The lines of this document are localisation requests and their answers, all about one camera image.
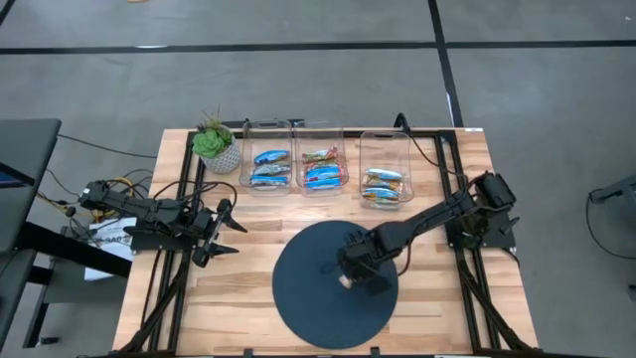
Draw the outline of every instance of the black bracket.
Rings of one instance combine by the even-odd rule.
[[[380,358],[380,347],[371,347],[371,358]]]

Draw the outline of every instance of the plastic bin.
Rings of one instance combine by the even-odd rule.
[[[414,196],[410,177],[410,138],[399,132],[366,131],[360,136],[360,205],[364,208],[398,210]],[[391,203],[379,203],[375,199],[365,198],[369,185],[367,170],[382,169],[401,175],[397,186],[397,200]]]
[[[287,120],[247,121],[242,127],[242,163],[240,167],[240,184],[249,188],[253,196],[280,196],[289,194],[293,172],[292,132],[291,124]],[[254,158],[268,150],[287,150],[289,156],[279,164],[289,164],[290,170],[285,174],[275,175],[284,177],[287,184],[280,186],[254,186],[250,177],[256,169]]]
[[[329,161],[318,161],[313,165],[305,162],[303,154],[318,151],[333,150],[336,157]],[[294,125],[294,161],[296,167],[296,184],[304,196],[330,196],[343,192],[343,187],[349,181],[347,171],[347,155],[342,126],[337,126],[329,120],[301,120]],[[337,164],[340,168],[339,185],[312,187],[312,182],[306,177],[307,169],[320,166],[322,163]]]

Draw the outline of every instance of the wooden table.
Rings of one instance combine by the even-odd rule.
[[[483,131],[457,129],[456,134],[464,172],[470,178],[493,170]],[[186,129],[164,132],[151,195],[166,184],[179,180],[187,136]],[[360,141],[354,138],[345,141],[351,179],[345,186],[345,194],[336,197],[305,198],[294,183],[287,196],[257,198],[239,185],[238,169],[229,175],[206,172],[204,180],[214,178],[237,186],[238,204],[233,216],[249,233],[222,231],[220,243],[232,246],[240,253],[214,258],[206,268],[191,265],[178,355],[237,355],[242,354],[244,348],[253,348],[254,354],[269,355],[369,354],[373,346],[380,347],[384,354],[471,352],[455,257],[446,246],[443,228],[421,235],[414,241],[410,269],[399,279],[399,296],[393,317],[367,343],[341,351],[316,348],[296,337],[278,315],[271,291],[272,270],[285,244],[297,232],[320,221],[337,219],[370,229],[384,221],[406,219],[444,199],[439,170],[411,147],[415,198],[398,212],[362,209],[358,204]],[[417,141],[434,160],[432,140],[419,138]],[[451,165],[449,149],[445,150],[448,150],[446,158]],[[191,180],[194,180],[196,167],[191,167]],[[225,189],[215,190],[203,195],[203,200],[214,208],[219,199],[230,197],[229,193]],[[166,197],[175,195],[176,187],[165,193]],[[156,252],[145,252],[134,259],[114,349],[127,343],[139,328],[155,255]],[[485,249],[482,255],[494,305],[523,340],[536,346],[537,339],[517,264],[501,250]],[[179,258],[174,262],[173,273]],[[405,255],[402,255],[396,260],[397,267],[402,267],[404,262]],[[154,306],[161,267],[160,264],[156,273],[149,310]],[[487,347],[485,320],[476,301],[475,308],[481,343]],[[164,315],[160,348],[167,346],[171,317],[172,308],[169,307]]]

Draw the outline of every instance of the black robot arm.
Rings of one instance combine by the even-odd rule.
[[[139,199],[110,189],[108,182],[88,183],[79,197],[79,203],[89,210],[115,211],[123,216],[137,218],[134,227],[124,231],[140,238],[150,238],[156,242],[175,243],[172,248],[189,250],[203,240],[197,247],[192,261],[204,268],[208,260],[222,254],[237,253],[238,250],[215,243],[221,225],[246,233],[247,230],[232,218],[233,206],[228,199],[222,199],[217,207],[217,217],[208,208],[197,210],[187,208],[184,201],[174,199]]]
[[[471,195],[473,185],[476,193]],[[491,229],[489,219],[508,212],[515,201],[501,175],[487,172],[464,190],[405,221],[382,223],[365,235],[352,233],[347,245],[338,251],[338,263],[349,280],[366,280],[377,274],[382,263],[399,256],[415,237],[450,220],[461,218],[464,235],[481,237]],[[510,230],[513,224],[499,229]]]

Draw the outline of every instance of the concrete floor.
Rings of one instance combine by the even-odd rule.
[[[439,9],[447,41],[636,39],[633,1],[444,0]],[[415,0],[17,0],[0,28],[0,48],[432,40],[427,4]],[[464,123],[485,128],[495,167],[519,199],[515,232],[541,346],[632,357],[636,303],[627,284],[636,282],[636,264],[593,243],[584,204],[590,190],[636,174],[636,49],[449,57]],[[122,150],[152,154],[164,128],[192,127],[201,109],[219,103],[226,120],[389,125],[403,111],[412,125],[450,125],[435,50],[0,56],[0,117],[58,117],[63,133]],[[49,167],[79,191],[153,164],[61,140]],[[49,176],[42,190],[67,197]],[[608,247],[636,256],[628,214],[613,201],[593,207],[591,220]],[[40,203],[30,217],[54,230],[66,222]],[[20,349],[37,292],[25,291],[0,356],[110,348],[117,301],[54,305],[44,333],[63,342]]]

